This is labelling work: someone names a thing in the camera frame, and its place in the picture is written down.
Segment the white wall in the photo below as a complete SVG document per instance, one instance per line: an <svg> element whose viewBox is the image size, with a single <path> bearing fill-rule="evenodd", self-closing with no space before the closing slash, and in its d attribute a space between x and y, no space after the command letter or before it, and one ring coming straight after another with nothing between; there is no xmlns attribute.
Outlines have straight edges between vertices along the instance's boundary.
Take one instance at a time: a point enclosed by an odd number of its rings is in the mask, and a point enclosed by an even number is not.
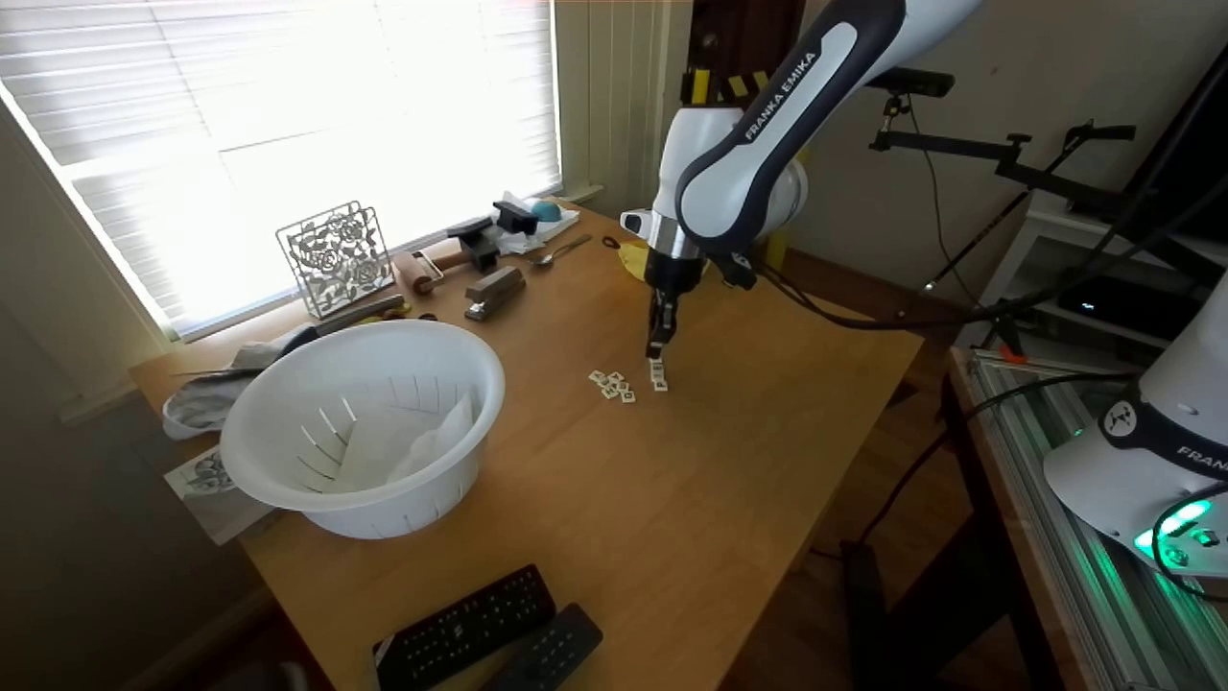
<svg viewBox="0 0 1228 691"><path fill-rule="evenodd" d="M985 0L963 30L913 62L955 73L950 95L916 100L916 115L924 132L963 138L1034 136L1024 155L1031 165L1045 165L1081 120L1136 124L1141 141L1093 141L1064 169L1089 183L1121 183L1223 41L1223 0ZM790 241L916 289L941 265L927 181L921 155L867 150L877 108L884 92L855 92L808 141L813 197ZM1018 193L983 160L935 159L935 169L947 245L971 237ZM996 251L971 262L971 283L992 269Z"/></svg>
<svg viewBox="0 0 1228 691"><path fill-rule="evenodd" d="M134 396L60 421L162 341L11 120L0 141L0 686L120 686L258 580L162 483L184 451Z"/></svg>

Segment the remote control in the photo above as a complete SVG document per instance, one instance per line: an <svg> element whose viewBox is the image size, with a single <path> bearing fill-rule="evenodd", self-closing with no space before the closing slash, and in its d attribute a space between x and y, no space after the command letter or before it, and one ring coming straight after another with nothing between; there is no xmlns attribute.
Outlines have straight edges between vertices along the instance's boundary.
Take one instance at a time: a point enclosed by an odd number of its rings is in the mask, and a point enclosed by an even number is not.
<svg viewBox="0 0 1228 691"><path fill-rule="evenodd" d="M513 636L550 626L552 613L542 572L527 566L374 644L380 686L440 685Z"/></svg>
<svg viewBox="0 0 1228 691"><path fill-rule="evenodd" d="M601 630L573 603L561 611L486 691L552 691L601 643Z"/></svg>

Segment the cable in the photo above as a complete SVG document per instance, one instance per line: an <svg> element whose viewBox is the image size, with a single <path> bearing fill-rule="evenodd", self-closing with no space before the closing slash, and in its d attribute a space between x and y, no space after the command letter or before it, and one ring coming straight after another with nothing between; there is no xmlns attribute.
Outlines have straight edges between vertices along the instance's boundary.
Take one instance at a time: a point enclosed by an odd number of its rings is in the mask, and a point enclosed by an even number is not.
<svg viewBox="0 0 1228 691"><path fill-rule="evenodd" d="M1208 86L1202 86L1196 88L1196 95L1192 95L1192 103L1189 108L1180 108L1180 115L1176 115L1176 124L1165 132L1165 141L1161 141L1161 150L1159 155L1150 155L1147 159L1147 178L1136 183L1136 193L1130 193L1130 200L1127 200L1127 215L1141 215L1144 213L1144 204L1150 200L1150 183L1153 183L1153 178L1169 165L1169 159L1176 155L1176 141L1187 138L1187 132L1196 124L1196 115L1202 115L1202 108L1208 103L1208 95L1212 95L1212 88L1223 79L1223 73L1228 71L1216 71L1212 77L1208 77ZM1045 169L1045 172L1054 172L1078 147L1081 147L1084 138L1068 138L1068 147L1064 147L1064 155ZM1018 204L1024 204L1024 197L1028 197L1031 190L1024 190L1020 197L1013 197L955 259L947 259L947 265L927 282L927 283L935 283L944 274L955 274L955 265L979 245L979 241L985 241L990 237L990 229L1018 207ZM1187 269L1189 274L1189 265L1208 265L1202 255L1189 255L1187 245L1169 245L1165 241L1165 236L1175 236L1176 227L1187 227L1192 215L1189 215L1189 207L1176 215L1176 223L1169 219L1169 223L1161 223L1159 229L1161 236L1144 236L1144 237L1150 237L1147 245L1153 245L1153 255L1161 259L1161 262L1169 262L1169 265L1176 265L1176 269ZM1115 236L1123 236L1123 237L1130 237L1130 241L1141 241L1130 229L1123 229L1123 223L1115 219L1112 227L1109 227L1109 236L1102 237L1102 245L1089 255L1089 262L1097 262L1097 255L1105 255L1105 245L1115 237Z"/></svg>
<svg viewBox="0 0 1228 691"><path fill-rule="evenodd" d="M950 443L950 429L941 429L913 460L908 467L892 480L877 509L867 520L867 525L855 535L853 549L864 549L877 521L890 513L892 499L908 486L908 480L931 460L935 451Z"/></svg>
<svg viewBox="0 0 1228 691"><path fill-rule="evenodd" d="M935 251L941 251L944 265L950 265L947 229L944 229L944 193L941 193L941 181L935 181L931 155L921 150L921 159L924 159L924 172L927 172L931 237L935 237ZM973 303L973 293L965 289L965 282L959 275L959 269L950 269L950 275L955 275L963 301Z"/></svg>
<svg viewBox="0 0 1228 691"><path fill-rule="evenodd" d="M1180 150L1180 138L1202 120L1202 110L1208 108L1208 100L1212 100L1212 92L1219 88L1223 77L1228 77L1228 62L1219 62L1208 77L1202 77L1192 103L1187 103L1176 124L1161 132L1161 150L1144 160L1147 178L1136 183L1136 193L1150 193L1153 178L1165 172L1169 159ZM1192 255L1192 251L1187 251L1176 241L1159 241L1153 259L1161 259L1165 265L1175 265L1176 274L1189 274L1196 282L1216 282L1219 275L1216 262L1208 262L1208 259L1202 259L1202 255Z"/></svg>
<svg viewBox="0 0 1228 691"><path fill-rule="evenodd" d="M821 547L808 547L807 554L813 554L813 556L821 556L821 559L845 559L839 554L830 554L830 549L821 549Z"/></svg>
<svg viewBox="0 0 1228 691"><path fill-rule="evenodd" d="M1147 236L1144 236L1141 241L1130 241L1123 255L1105 259L1109 241L1121 236L1121 229L1115 229L1121 223L1112 223L1112 229L1102 236L1102 241L1097 241L1068 275L1057 275L1057 282L1050 282L1047 289L1034 289L1034 293L1028 293L1028 294L1020 294L1020 301L1001 301L1001 303L992 303L992 307L971 310L971 316L963 316L963 320L846 320L846 316L825 310L825 307L813 303L790 275L781 275L781 274L774 274L774 269L766 269L766 265L758 265L758 275L763 275L766 283L774 283L786 301L793 301L803 310L813 310L813 316L821 316L821 320L830 320L830 321L837 321L837 328L845 328L845 329L959 329L959 328L965 328L965 321L1009 320L1009 316L1018 316L1018 310L1028 310L1028 307L1034 307L1034 303L1045 303L1045 301L1054 301L1054 294L1078 289L1078 283L1089 282L1089 275L1112 274L1115 265L1130 262L1136 255L1150 251L1153 241L1161 241L1165 236L1175 236L1180 223L1189 223L1192 215L1202 215L1202 213L1203 213L1208 204L1216 204L1223 193L1228 193L1228 172L1223 172L1208 193L1202 193L1196 204L1189 204L1180 215L1175 215L1169 223L1147 229Z"/></svg>
<svg viewBox="0 0 1228 691"><path fill-rule="evenodd" d="M1028 381L1020 389L1006 389L973 408L963 411L963 421L971 421L973 416L1041 393L1041 389L1054 389L1054 383L1078 383L1078 381L1136 381L1141 374L1068 374L1068 376L1047 376L1047 381ZM886 499L877 504L877 509L867 520L867 525L855 535L853 549L864 549L872 540L872 535L877 529L877 521L890 513L890 508L898 504L898 494L905 492L905 483L931 460L935 451L944 451L950 443L950 429L941 429L913 460L908 467L892 480L892 486L886 492Z"/></svg>
<svg viewBox="0 0 1228 691"><path fill-rule="evenodd" d="M1150 559L1153 559L1153 572L1165 580L1165 584L1175 584L1176 593L1187 593L1187 596L1192 596L1192 598L1203 598L1203 603L1228 603L1228 596L1208 596L1208 593L1196 593L1192 584L1187 584L1187 575L1176 575L1165 559L1161 559L1161 521L1165 520L1175 520L1187 504L1196 504L1196 499L1212 499L1212 494L1223 494L1228 492L1228 483L1208 483L1208 486L1202 486L1202 492L1192 492L1192 494L1180 494L1180 499L1175 499L1165 509L1159 509L1153 513L1153 521L1150 521Z"/></svg>

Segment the window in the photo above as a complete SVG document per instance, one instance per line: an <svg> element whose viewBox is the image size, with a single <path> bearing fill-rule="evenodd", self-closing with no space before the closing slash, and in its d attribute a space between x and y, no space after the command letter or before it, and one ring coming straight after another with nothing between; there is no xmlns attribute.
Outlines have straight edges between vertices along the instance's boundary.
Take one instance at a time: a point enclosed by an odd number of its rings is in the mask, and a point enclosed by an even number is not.
<svg viewBox="0 0 1228 691"><path fill-rule="evenodd" d="M181 339L290 294L321 207L397 245L561 183L552 0L0 0L0 79Z"/></svg>

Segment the table leg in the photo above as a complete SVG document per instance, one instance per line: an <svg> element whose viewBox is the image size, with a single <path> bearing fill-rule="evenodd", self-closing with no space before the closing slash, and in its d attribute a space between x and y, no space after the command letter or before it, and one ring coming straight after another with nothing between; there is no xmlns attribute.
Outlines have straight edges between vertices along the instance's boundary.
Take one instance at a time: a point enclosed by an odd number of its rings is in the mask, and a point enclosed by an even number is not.
<svg viewBox="0 0 1228 691"><path fill-rule="evenodd" d="M853 685L935 686L935 671L1009 613L1031 686L1064 686L950 383L944 421L973 509L890 611L876 554L845 547Z"/></svg>

